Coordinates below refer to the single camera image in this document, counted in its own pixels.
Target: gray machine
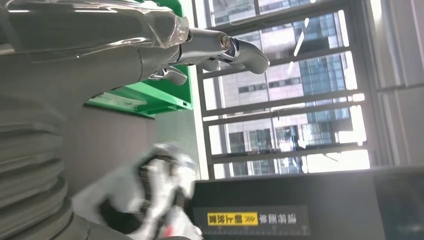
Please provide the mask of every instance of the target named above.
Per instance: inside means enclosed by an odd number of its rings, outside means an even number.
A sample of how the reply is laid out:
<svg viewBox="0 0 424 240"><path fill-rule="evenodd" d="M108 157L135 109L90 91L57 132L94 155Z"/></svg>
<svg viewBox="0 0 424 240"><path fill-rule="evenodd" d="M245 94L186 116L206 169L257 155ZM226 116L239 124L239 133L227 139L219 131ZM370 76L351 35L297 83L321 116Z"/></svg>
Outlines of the gray machine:
<svg viewBox="0 0 424 240"><path fill-rule="evenodd" d="M98 94L219 62L261 74L254 45L132 0L0 0L0 240L120 240L73 213L58 126Z"/></svg>

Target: gray cylinder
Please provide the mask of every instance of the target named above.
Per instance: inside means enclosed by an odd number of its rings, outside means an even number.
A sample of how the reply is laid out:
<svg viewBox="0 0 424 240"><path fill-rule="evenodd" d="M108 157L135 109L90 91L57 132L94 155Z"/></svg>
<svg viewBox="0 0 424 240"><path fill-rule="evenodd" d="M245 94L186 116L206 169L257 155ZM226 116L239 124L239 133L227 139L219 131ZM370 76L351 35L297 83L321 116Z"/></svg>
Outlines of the gray cylinder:
<svg viewBox="0 0 424 240"><path fill-rule="evenodd" d="M90 97L138 82L141 66L131 46L57 61L0 56L0 240L130 239L73 214L56 130Z"/></svg>

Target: window bar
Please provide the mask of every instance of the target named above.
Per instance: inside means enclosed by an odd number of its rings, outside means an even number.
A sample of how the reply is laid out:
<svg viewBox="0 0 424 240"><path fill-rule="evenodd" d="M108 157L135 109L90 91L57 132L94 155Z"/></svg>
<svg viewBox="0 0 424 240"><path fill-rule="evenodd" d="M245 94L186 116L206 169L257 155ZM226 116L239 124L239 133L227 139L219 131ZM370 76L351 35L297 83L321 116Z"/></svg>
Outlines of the window bar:
<svg viewBox="0 0 424 240"><path fill-rule="evenodd" d="M211 27L211 30L222 31L228 35L240 35L264 28L271 28L295 21L334 13L349 4L349 0L324 0L314 4L295 6L276 12Z"/></svg>
<svg viewBox="0 0 424 240"><path fill-rule="evenodd" d="M311 112L319 112L324 110L332 110L332 109L342 109L352 106L358 106L364 104L365 101L348 101L348 102L338 102L327 105L318 105L318 106L307 106L302 108L294 108L294 109L282 109L273 112L265 112L254 115L244 115L238 117L230 117L223 119L216 119L211 121L204 121L203 125L206 126L214 126L220 124L232 124L238 122L246 122L252 120L266 119L266 118L277 118L277 117L285 117L290 115L298 115L298 114L306 114Z"/></svg>
<svg viewBox="0 0 424 240"><path fill-rule="evenodd" d="M329 56L329 55L348 52L350 50L351 50L350 46L343 46L343 47L337 47L337 48L330 48L330 49L312 51L312 52L303 53L303 54L300 54L300 55L297 55L297 56L289 56L289 57L285 57L285 58L271 60L269 66L272 67L272 66L276 66L276 65L289 64L290 62L299 62L299 61L308 60L308 59L320 58L320 57L325 57L325 56ZM230 75L230 74L237 74L237 73L242 73L242 72L246 72L246 71L247 71L246 69L228 68L228 69L224 69L224 70L218 70L218 71L203 73L201 79L210 79L210 78L214 78L214 77L220 77L220 76L225 76L225 75Z"/></svg>
<svg viewBox="0 0 424 240"><path fill-rule="evenodd" d="M210 164L225 164L225 163L242 163L248 161L258 161L265 159L284 159L284 158L293 158L293 157L303 157L307 155L314 154L327 154L327 153L340 153L345 151L355 151L355 150L369 150L373 149L368 146L367 142L364 142L363 145L355 145L355 143L339 143L339 146L327 147L327 148L318 148L318 149L306 149L298 151L285 151L285 152L275 152L275 153L264 153L264 154L247 154L243 156L228 156L227 154L217 154L213 155L211 158Z"/></svg>
<svg viewBox="0 0 424 240"><path fill-rule="evenodd" d="M206 152L206 164L209 180L215 179L215 169L214 164L212 162L212 149L211 149L211 135L209 133L209 126L205 125L203 122L203 136L204 136L204 148Z"/></svg>
<svg viewBox="0 0 424 240"><path fill-rule="evenodd" d="M257 109L274 108L274 107L287 106L287 105L300 104L300 103L308 103L308 102L314 102L314 101L320 101L320 100L326 100L326 99L337 99L337 98L348 97L348 96L352 96L354 94L360 94L360 93L362 93L362 91L359 89L333 91L333 92L321 93L321 94L315 94L315 95L306 95L306 96L299 96L299 97L293 97L288 99L279 99L279 100L274 100L269 102L258 102L258 103L251 103L247 105L231 106L226 108L206 110L202 112L202 117L242 113L242 112L247 112L247 111L252 111Z"/></svg>

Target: green panel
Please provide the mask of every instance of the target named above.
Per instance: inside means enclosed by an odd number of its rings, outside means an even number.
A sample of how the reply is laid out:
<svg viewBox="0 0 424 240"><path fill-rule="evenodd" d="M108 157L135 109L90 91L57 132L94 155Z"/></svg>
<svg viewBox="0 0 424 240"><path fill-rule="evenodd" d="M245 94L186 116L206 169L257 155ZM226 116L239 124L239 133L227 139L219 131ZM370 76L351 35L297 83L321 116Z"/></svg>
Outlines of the green panel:
<svg viewBox="0 0 424 240"><path fill-rule="evenodd" d="M176 15L183 16L183 9L178 0L155 0L155 2L172 9ZM176 86L166 79L144 80L110 90L90 99L88 104L149 117L183 109L192 110L189 69L186 66L177 66L177 68L187 76L187 81L181 86Z"/></svg>

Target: clear plastic film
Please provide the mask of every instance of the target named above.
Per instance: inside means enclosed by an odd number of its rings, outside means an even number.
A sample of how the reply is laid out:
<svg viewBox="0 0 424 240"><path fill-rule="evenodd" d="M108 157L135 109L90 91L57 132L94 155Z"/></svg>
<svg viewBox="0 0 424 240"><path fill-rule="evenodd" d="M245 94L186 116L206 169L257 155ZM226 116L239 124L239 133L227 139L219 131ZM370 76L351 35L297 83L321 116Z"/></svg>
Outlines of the clear plastic film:
<svg viewBox="0 0 424 240"><path fill-rule="evenodd" d="M126 45L166 49L189 35L185 17L152 1L0 0L0 23L0 55L62 51L62 58Z"/></svg>

